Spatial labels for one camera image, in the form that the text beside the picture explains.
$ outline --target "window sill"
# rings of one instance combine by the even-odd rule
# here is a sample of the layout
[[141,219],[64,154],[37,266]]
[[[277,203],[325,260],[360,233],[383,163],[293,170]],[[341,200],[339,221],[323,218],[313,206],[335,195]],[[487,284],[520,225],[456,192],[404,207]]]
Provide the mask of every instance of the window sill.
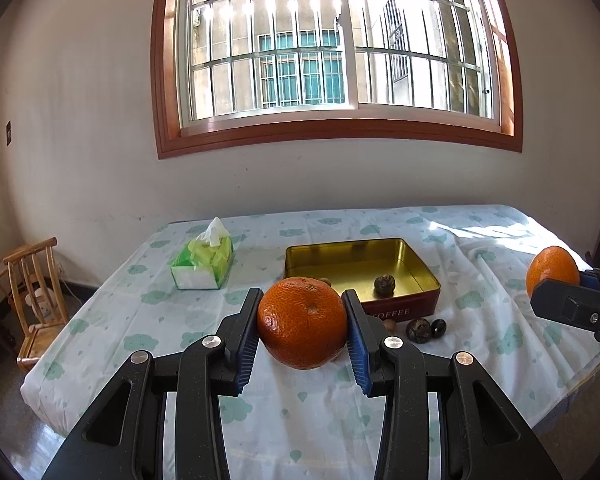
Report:
[[267,123],[217,132],[192,134],[189,128],[174,139],[157,139],[158,158],[207,152],[264,142],[316,139],[420,139],[486,146],[522,152],[522,139],[451,124],[385,119],[337,119]]

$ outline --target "white tablecloth with green pattern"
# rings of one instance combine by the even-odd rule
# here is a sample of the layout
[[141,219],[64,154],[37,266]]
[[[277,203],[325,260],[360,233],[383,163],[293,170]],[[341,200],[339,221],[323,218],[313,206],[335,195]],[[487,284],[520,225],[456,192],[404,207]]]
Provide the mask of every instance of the white tablecloth with green pattern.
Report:
[[[291,245],[400,237],[442,284],[434,317],[440,340],[423,352],[471,351],[531,426],[600,363],[590,333],[538,319],[525,273],[539,250],[566,245],[506,206],[408,207],[280,213],[222,220],[235,259],[221,290],[177,290],[169,261],[208,221],[169,224],[151,236],[62,330],[22,386],[25,402],[53,430],[68,434],[121,363],[138,349],[179,352],[237,312],[247,290],[282,278]],[[582,269],[586,264],[574,254]],[[404,323],[398,324],[404,330]],[[229,468],[235,479],[369,479],[378,456],[384,399],[367,399],[346,352],[299,371],[260,345],[251,381],[221,399]],[[440,454],[431,415],[432,475]],[[174,478],[174,394],[166,417],[165,478]]]

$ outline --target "metal screw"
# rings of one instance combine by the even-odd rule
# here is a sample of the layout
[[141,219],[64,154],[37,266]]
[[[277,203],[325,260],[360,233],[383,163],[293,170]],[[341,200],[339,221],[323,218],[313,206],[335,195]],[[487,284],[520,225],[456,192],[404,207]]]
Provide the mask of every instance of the metal screw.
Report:
[[385,337],[384,346],[387,348],[400,348],[402,346],[402,339],[395,335]]
[[131,362],[135,365],[141,365],[149,358],[149,354],[144,350],[138,350],[131,354]]
[[469,352],[460,352],[456,356],[456,361],[458,361],[461,365],[470,365],[474,362],[474,356],[469,354]]
[[206,346],[207,348],[215,348],[222,342],[217,335],[208,335],[202,340],[202,346]]

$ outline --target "window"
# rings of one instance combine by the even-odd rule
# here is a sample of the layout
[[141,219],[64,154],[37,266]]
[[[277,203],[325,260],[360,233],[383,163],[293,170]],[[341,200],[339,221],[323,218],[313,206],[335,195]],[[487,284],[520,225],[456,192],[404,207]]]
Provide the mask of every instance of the window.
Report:
[[155,0],[152,77],[159,155],[347,136],[522,148],[502,0]]

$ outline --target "cable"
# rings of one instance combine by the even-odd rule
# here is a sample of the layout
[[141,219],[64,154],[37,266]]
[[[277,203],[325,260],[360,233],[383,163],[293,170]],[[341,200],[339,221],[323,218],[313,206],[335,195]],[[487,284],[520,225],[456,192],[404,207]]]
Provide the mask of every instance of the cable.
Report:
[[84,303],[80,300],[80,298],[78,298],[78,296],[76,296],[74,294],[74,292],[69,287],[68,283],[65,280],[63,280],[62,278],[60,278],[60,282],[64,284],[64,286],[66,287],[66,290],[69,291],[69,294],[71,294],[78,301],[78,303],[80,303],[80,306],[84,306]]

